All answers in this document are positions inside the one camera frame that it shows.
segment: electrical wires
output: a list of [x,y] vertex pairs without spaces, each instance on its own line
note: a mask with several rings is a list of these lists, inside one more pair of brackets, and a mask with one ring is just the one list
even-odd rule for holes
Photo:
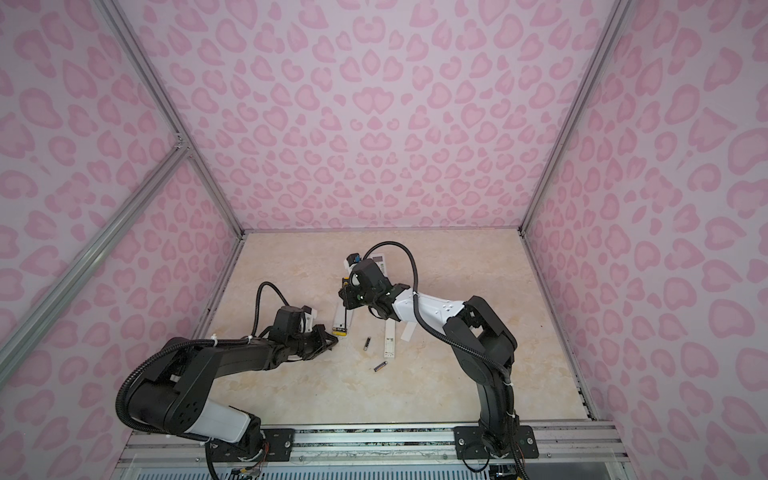
[[411,250],[408,250],[408,247],[403,245],[400,242],[393,242],[393,241],[386,241],[377,243],[373,247],[371,247],[367,252],[366,255],[362,258],[363,260],[368,258],[368,256],[373,253],[374,250],[380,247],[384,247],[385,245],[392,245],[393,247],[398,247],[404,252],[406,252],[406,255],[408,255],[408,260],[411,262],[411,270],[413,271],[413,315],[416,317],[416,321],[419,323],[419,325],[422,326],[424,330],[426,330],[430,335],[434,336],[436,339],[440,340],[441,342],[448,343],[450,346],[455,347],[464,353],[468,353],[471,356],[474,356],[476,359],[480,359],[489,366],[493,367],[494,369],[498,370],[499,373],[501,373],[502,378],[504,379],[505,384],[509,384],[509,372],[507,371],[504,366],[491,359],[484,353],[480,353],[475,349],[469,348],[468,346],[458,343],[455,340],[452,340],[445,336],[444,333],[440,333],[439,331],[432,328],[431,325],[429,325],[423,318],[422,314],[419,312],[419,271],[416,269],[416,261],[413,259],[413,255],[411,254]]
[[484,446],[484,445],[482,444],[482,442],[480,442],[479,440],[478,440],[477,442],[471,442],[471,443],[469,443],[469,444],[468,444],[466,447],[464,447],[464,452],[466,452],[466,451],[467,451],[467,449],[469,449],[469,447],[471,447],[471,446],[473,446],[473,445],[480,445],[480,446],[481,446],[481,447],[482,447],[482,448],[485,450],[485,452],[486,452],[486,453],[488,453],[488,457],[485,459],[485,465],[483,465],[483,466],[482,466],[482,468],[472,468],[472,467],[470,467],[470,466],[469,466],[469,464],[467,463],[466,459],[465,459],[465,458],[463,458],[463,457],[462,457],[462,462],[464,462],[464,466],[465,466],[465,467],[466,467],[466,468],[467,468],[467,469],[468,469],[470,472],[472,472],[472,473],[480,473],[480,472],[482,472],[483,470],[485,470],[485,469],[488,467],[488,463],[490,463],[490,462],[491,462],[491,453],[488,451],[488,449],[486,449],[486,448],[485,448],[485,446]]
[[211,480],[220,480],[219,474],[216,473],[216,469],[214,468],[214,461],[211,458],[212,448],[210,446],[210,442],[205,442],[205,465],[208,466],[208,473],[210,474]]
[[256,305],[253,308],[253,329],[250,331],[251,336],[256,336],[257,330],[259,329],[259,308],[261,307],[261,292],[264,290],[265,286],[268,286],[274,290],[275,293],[277,293],[277,296],[279,296],[283,301],[283,305],[288,306],[288,300],[286,300],[286,297],[283,296],[283,294],[280,292],[280,290],[278,290],[274,283],[262,282],[261,285],[259,285],[259,289],[256,291]]
[[[128,377],[123,382],[123,385],[121,385],[120,389],[118,390],[118,395],[114,400],[114,412],[118,416],[118,420],[123,422],[124,425],[127,427],[138,430],[139,432],[146,432],[146,433],[167,433],[164,430],[157,429],[153,427],[152,425],[148,425],[143,422],[139,422],[135,420],[131,415],[128,413],[128,407],[127,407],[127,395],[128,390],[131,389],[134,382],[141,376],[144,371],[147,370],[149,365],[152,363],[158,361],[159,359],[163,358],[166,355],[170,355],[172,353],[176,353],[177,351],[181,349],[185,349],[190,346],[241,346],[241,345],[247,345],[249,342],[248,339],[241,339],[241,340],[185,340],[183,342],[175,343],[174,345],[167,346],[164,349],[162,349],[160,352],[155,353],[153,356],[149,357],[148,359],[144,360],[136,369],[128,374]],[[194,434],[183,434],[178,435],[180,437],[186,438],[186,439],[193,439],[198,441],[206,441],[207,437],[203,437],[200,435],[194,435]]]
[[518,474],[518,477],[522,478],[523,480],[531,480],[528,477],[528,473],[525,471],[525,457],[523,456],[523,451],[520,448],[520,445],[517,444],[515,441],[515,435],[514,435],[514,427],[515,427],[515,421],[513,419],[508,419],[508,427],[507,427],[507,440],[510,445],[512,445],[512,458],[515,459],[515,471]]

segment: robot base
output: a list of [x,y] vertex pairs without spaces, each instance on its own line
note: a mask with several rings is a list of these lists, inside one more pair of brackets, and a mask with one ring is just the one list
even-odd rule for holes
[[[264,441],[270,444],[265,462],[288,462],[293,450],[294,429],[264,429]],[[211,452],[213,462],[240,462],[237,458],[240,450],[226,442],[211,441],[211,446],[218,445]]]
[[[454,427],[453,438],[456,456],[464,460],[485,460],[488,457],[488,452],[482,444],[482,433],[483,428],[481,427]],[[518,427],[518,431],[515,433],[515,443],[520,446],[523,457],[538,458],[538,447],[531,426],[520,425]]]

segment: white arm segment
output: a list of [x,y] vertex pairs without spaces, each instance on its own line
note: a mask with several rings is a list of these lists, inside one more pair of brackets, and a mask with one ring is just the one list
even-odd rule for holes
[[[415,322],[413,314],[413,288],[402,291],[392,305],[395,314],[403,322]],[[452,316],[464,309],[464,302],[443,300],[436,296],[419,294],[419,312],[422,318],[438,332],[443,332],[442,326]]]

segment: marble floor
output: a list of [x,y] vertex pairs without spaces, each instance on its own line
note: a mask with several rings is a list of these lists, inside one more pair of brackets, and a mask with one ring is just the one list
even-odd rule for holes
[[[338,233],[252,233],[207,335],[240,338],[253,324],[253,302],[264,280],[289,303],[319,310],[330,331],[343,261],[375,243],[396,240],[413,253],[419,291],[449,299],[484,297],[518,341],[512,381],[515,408],[526,419],[584,419],[576,385],[516,230],[403,230]],[[393,283],[411,284],[406,255],[383,247]],[[259,331],[280,301],[262,297]],[[361,308],[350,334],[333,351],[268,372],[217,379],[210,397],[259,416],[264,424],[470,422],[479,416],[475,383],[450,347],[418,327],[409,342],[396,327],[396,356],[383,360],[384,322]],[[366,338],[371,337],[367,351]]]

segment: metal mounting plate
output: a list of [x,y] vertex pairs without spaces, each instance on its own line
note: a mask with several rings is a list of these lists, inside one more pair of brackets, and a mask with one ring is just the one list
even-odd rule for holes
[[[293,435],[296,433],[294,429],[264,429],[264,440],[270,444],[270,450],[266,454],[267,462],[288,462],[290,459],[291,450],[293,450]],[[237,454],[230,448],[227,443],[221,442],[219,447],[213,449],[210,456],[211,461],[215,463],[219,462],[239,462]]]
[[270,444],[270,451],[266,454],[268,462],[288,462],[293,450],[294,429],[265,429],[264,439]]
[[[629,462],[613,422],[528,420],[525,424],[533,428],[539,450],[538,458],[525,454],[527,463]],[[296,430],[291,465],[461,465],[456,457],[455,427],[477,427],[477,423],[263,425],[262,430]],[[194,440],[134,432],[118,470],[196,467],[204,457],[203,447]],[[233,462],[229,466],[251,465],[253,462]]]
[[[456,457],[464,460],[485,460],[488,453],[481,442],[482,433],[483,428],[479,426],[454,427],[453,438]],[[515,442],[520,445],[520,450],[525,458],[538,458],[538,447],[531,426],[520,425],[517,433],[515,433]]]

